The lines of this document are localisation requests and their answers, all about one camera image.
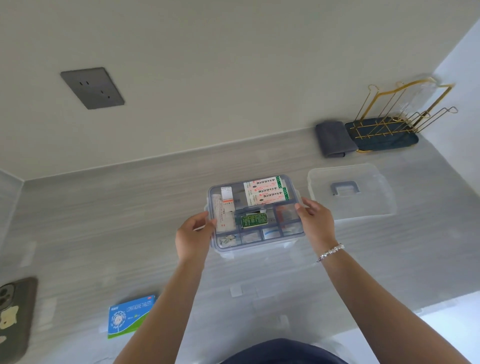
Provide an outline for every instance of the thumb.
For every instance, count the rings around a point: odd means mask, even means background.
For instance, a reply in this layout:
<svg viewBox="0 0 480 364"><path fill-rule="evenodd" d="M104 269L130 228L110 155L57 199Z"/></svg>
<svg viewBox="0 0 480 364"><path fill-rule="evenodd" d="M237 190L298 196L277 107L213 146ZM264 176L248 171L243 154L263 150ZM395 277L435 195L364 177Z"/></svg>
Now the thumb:
<svg viewBox="0 0 480 364"><path fill-rule="evenodd" d="M216 218L208 221L205 224L205 227L202 229L202 234L204 234L206 236L211 236L213 234L213 232L215 231L215 228L216 228Z"/></svg>
<svg viewBox="0 0 480 364"><path fill-rule="evenodd" d="M303 221L304 219L310 217L310 214L308 213L307 209L304 208L300 204L295 204L295 209L297 210L297 214L300 216L300 219Z"/></svg>

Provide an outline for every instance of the hand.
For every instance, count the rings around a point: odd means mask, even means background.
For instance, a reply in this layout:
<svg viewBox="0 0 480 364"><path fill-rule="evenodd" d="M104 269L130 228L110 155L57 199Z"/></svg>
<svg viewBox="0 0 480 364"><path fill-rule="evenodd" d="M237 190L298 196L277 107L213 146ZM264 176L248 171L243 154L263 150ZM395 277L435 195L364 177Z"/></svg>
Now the hand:
<svg viewBox="0 0 480 364"><path fill-rule="evenodd" d="M209 221L207 215L208 211L193 215L177 230L175 245L180 263L188 262L204 266L210 239L216 226L216 218ZM203 225L205 225L203 229L195 230Z"/></svg>
<svg viewBox="0 0 480 364"><path fill-rule="evenodd" d="M316 201L302 197L307 208L295 204L303 224L303 230L317 256L338 245L335 239L335 224L330 210Z"/></svg>

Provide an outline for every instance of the gray towel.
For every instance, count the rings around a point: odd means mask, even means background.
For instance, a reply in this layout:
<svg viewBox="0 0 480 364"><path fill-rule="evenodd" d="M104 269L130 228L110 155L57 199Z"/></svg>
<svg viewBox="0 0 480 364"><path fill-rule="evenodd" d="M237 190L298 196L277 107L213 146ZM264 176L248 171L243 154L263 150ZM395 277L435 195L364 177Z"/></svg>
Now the gray towel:
<svg viewBox="0 0 480 364"><path fill-rule="evenodd" d="M327 120L315 125L322 154L326 158L344 157L358 149L341 121Z"/></svg>

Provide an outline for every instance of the person's left hand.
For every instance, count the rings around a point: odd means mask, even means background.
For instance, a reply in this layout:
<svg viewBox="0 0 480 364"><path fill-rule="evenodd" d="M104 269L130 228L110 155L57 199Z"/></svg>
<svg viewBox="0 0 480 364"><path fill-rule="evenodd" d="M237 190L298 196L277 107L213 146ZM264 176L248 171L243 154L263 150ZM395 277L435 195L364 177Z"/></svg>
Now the person's left hand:
<svg viewBox="0 0 480 364"><path fill-rule="evenodd" d="M216 227L216 218L207 220L207 216L208 211L193 215L177 230L175 245L180 263L198 263L204 266L210 239Z"/></svg>

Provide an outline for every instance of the forearm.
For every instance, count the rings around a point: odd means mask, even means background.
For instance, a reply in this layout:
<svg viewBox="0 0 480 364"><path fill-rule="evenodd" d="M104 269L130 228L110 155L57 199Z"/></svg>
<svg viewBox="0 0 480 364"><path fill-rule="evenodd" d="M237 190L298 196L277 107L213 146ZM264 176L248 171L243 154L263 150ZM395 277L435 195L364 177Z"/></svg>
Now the forearm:
<svg viewBox="0 0 480 364"><path fill-rule="evenodd" d="M348 253L336 252L323 265L380 363L468 363Z"/></svg>
<svg viewBox="0 0 480 364"><path fill-rule="evenodd" d="M187 327L203 264L180 263L116 364L175 363Z"/></svg>

